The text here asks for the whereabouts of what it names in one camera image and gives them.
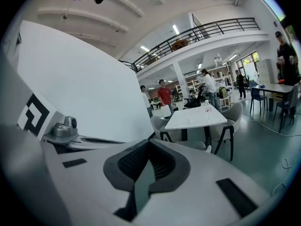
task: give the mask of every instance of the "black chair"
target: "black chair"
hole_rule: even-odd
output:
[[[293,89],[291,90],[291,92],[288,93],[287,101],[281,101],[281,102],[278,102],[276,104],[276,109],[275,109],[275,114],[274,114],[273,121],[275,120],[276,112],[277,112],[278,107],[282,108],[280,116],[283,116],[284,111],[287,110],[287,113],[284,116],[283,124],[282,124],[282,120],[281,120],[279,133],[280,133],[281,129],[283,129],[283,127],[284,127],[285,119],[286,119],[286,116],[288,114],[288,110],[296,107],[296,105],[297,105],[298,93],[299,93],[299,84],[295,84]],[[293,122],[293,124],[294,124],[294,120],[295,120],[294,115],[291,115],[290,124],[291,124],[291,122]]]
[[[265,108],[265,100],[267,100],[267,112],[268,112],[268,98],[266,96],[260,95],[259,90],[252,89],[252,87],[256,86],[256,85],[258,85],[256,82],[254,82],[254,81],[250,82],[251,98],[252,98],[250,114],[251,114],[252,106],[254,104],[254,100],[258,100],[260,103],[260,115],[261,115],[261,101],[263,100],[263,108]]]

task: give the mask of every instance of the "person in black clothing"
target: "person in black clothing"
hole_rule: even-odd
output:
[[[275,33],[280,46],[277,50],[277,66],[280,66],[280,71],[282,72],[284,84],[294,86],[299,81],[298,75],[298,56],[294,48],[287,44],[284,40],[281,32],[277,31]],[[287,100],[287,94],[284,95],[284,100]],[[295,116],[295,107],[290,109],[291,117]]]
[[[245,77],[238,70],[235,71],[235,74],[237,75],[236,81],[237,81],[237,85],[238,85],[238,89],[239,89],[239,94],[240,94],[239,99],[240,100],[242,99],[243,93],[244,93],[244,99],[245,99],[246,98],[246,91],[245,91],[245,85],[244,85],[244,83],[247,83],[246,79],[245,79]]]

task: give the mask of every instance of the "ceiling light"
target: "ceiling light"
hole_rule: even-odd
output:
[[[234,59],[236,56],[237,56],[237,55],[233,55],[233,56],[229,59],[229,61],[232,60],[232,59]]]
[[[175,33],[178,35],[179,34],[179,30],[178,30],[178,28],[177,28],[177,26],[175,24],[173,25],[173,28],[174,28]]]
[[[144,49],[146,52],[149,52],[150,50],[146,48],[145,46],[141,46],[140,48]]]

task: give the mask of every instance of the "balcony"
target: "balcony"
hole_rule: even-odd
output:
[[[220,20],[186,30],[158,44],[133,63],[122,61],[136,73],[155,61],[193,43],[232,32],[260,30],[252,17]]]

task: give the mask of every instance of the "ceiling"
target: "ceiling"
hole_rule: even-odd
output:
[[[149,48],[190,28],[188,14],[235,0],[32,0],[24,19],[73,35],[116,59],[132,61]]]
[[[201,69],[206,69],[215,66],[214,58],[217,57],[217,53],[222,57],[222,62],[228,62],[234,54],[238,54],[236,58],[232,60],[235,62],[243,57],[249,55],[256,50],[260,44],[258,43],[242,43],[236,45],[224,46],[221,48],[212,49],[198,55],[194,55],[179,61],[179,66],[181,68],[182,74],[187,74],[190,72],[196,72],[198,70],[198,64],[202,63]],[[172,65],[163,68],[160,71],[153,73],[145,79],[139,81],[140,85],[144,85],[146,89],[157,88],[159,86],[158,81],[160,79],[166,81],[177,81],[177,76]]]

